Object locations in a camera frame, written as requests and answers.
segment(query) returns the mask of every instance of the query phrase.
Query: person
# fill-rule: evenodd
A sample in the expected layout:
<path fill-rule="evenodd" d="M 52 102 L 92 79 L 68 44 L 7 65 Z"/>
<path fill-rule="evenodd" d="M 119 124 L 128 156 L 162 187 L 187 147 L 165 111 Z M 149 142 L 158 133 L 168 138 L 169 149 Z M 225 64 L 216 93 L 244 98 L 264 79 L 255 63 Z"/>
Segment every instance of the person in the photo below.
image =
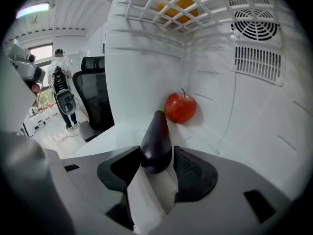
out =
<path fill-rule="evenodd" d="M 31 91 L 35 94 L 36 98 L 38 96 L 38 93 L 40 91 L 40 86 L 39 84 L 33 84 L 31 87 Z M 37 99 L 35 100 L 35 102 L 33 103 L 33 106 L 37 106 Z"/>
<path fill-rule="evenodd" d="M 72 71 L 71 71 L 71 66 L 68 61 L 64 60 L 63 56 L 63 50 L 62 49 L 57 49 L 54 53 L 55 60 L 50 64 L 48 70 L 47 70 L 47 76 L 48 76 L 48 84 L 51 84 L 52 81 L 52 74 L 55 72 L 55 69 L 57 66 L 59 66 L 63 71 L 66 71 L 67 73 L 67 78 L 72 78 Z M 61 113 L 62 118 L 64 119 L 65 123 L 67 124 L 67 130 L 68 131 L 73 131 L 74 129 L 78 128 L 79 122 L 76 120 L 76 114 L 73 113 L 70 115 L 70 119 L 73 121 L 74 126 L 72 126 L 68 115 L 64 114 L 62 110 L 60 109 L 59 105 L 57 104 L 59 111 Z"/>

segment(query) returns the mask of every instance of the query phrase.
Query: ceiling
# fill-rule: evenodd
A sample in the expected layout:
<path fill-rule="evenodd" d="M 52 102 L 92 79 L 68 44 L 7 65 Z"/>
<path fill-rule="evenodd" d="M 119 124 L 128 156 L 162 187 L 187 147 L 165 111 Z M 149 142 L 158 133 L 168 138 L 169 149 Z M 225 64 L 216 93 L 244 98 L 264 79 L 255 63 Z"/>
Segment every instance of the ceiling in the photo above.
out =
<path fill-rule="evenodd" d="M 21 43 L 53 36 L 86 36 L 107 21 L 112 0 L 28 0 L 23 7 L 49 2 L 49 11 L 16 19 L 4 38 Z"/>

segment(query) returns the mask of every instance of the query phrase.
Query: wall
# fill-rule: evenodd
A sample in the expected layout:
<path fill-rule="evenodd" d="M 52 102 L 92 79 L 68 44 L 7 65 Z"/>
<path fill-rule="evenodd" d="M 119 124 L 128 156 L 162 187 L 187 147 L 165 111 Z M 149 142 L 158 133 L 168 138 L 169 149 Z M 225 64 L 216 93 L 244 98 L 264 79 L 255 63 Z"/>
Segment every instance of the wall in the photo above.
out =
<path fill-rule="evenodd" d="M 53 41 L 52 53 L 54 53 L 56 49 L 61 48 L 65 52 L 65 55 L 79 54 L 79 51 L 83 50 L 85 43 L 86 43 L 85 37 L 79 36 L 55 37 Z"/>
<path fill-rule="evenodd" d="M 45 37 L 41 39 L 35 39 L 35 40 L 22 43 L 22 45 L 26 48 L 32 48 L 32 47 L 41 46 L 41 45 L 48 45 L 48 44 L 53 43 L 55 38 L 56 37 Z"/>
<path fill-rule="evenodd" d="M 106 39 L 107 23 L 104 23 L 96 32 L 90 36 L 82 50 L 89 50 L 91 56 L 104 56 L 102 44 Z"/>

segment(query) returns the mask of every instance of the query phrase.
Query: white refrigerator wall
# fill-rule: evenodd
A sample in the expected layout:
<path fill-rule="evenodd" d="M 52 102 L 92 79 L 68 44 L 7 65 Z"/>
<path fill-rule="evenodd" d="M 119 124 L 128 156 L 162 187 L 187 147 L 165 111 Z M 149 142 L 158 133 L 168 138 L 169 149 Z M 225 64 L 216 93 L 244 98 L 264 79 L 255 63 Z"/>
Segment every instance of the white refrigerator wall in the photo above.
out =
<path fill-rule="evenodd" d="M 115 122 L 153 116 L 180 91 L 183 42 L 177 32 L 125 20 L 127 0 L 113 0 L 106 35 L 105 64 Z"/>
<path fill-rule="evenodd" d="M 106 33 L 115 123 L 142 119 L 146 124 L 169 94 L 184 87 L 198 109 L 186 124 L 170 124 L 173 145 L 242 162 L 290 199 L 298 197 L 313 160 L 312 52 L 306 36 L 281 25 L 286 67 L 280 87 L 233 71 L 238 42 L 231 37 L 231 23 L 182 35 L 126 20 L 129 1 L 113 0 Z M 280 16 L 299 24 L 291 15 Z"/>

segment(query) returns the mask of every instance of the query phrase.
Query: apple stem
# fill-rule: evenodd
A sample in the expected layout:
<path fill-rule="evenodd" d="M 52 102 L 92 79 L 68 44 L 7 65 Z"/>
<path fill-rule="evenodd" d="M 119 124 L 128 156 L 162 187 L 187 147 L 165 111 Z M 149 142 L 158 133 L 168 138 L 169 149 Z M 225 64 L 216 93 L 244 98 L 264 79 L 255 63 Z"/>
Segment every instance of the apple stem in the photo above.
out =
<path fill-rule="evenodd" d="M 186 93 L 185 93 L 185 91 L 184 91 L 184 89 L 182 88 L 182 91 L 184 92 L 184 97 L 186 98 Z"/>

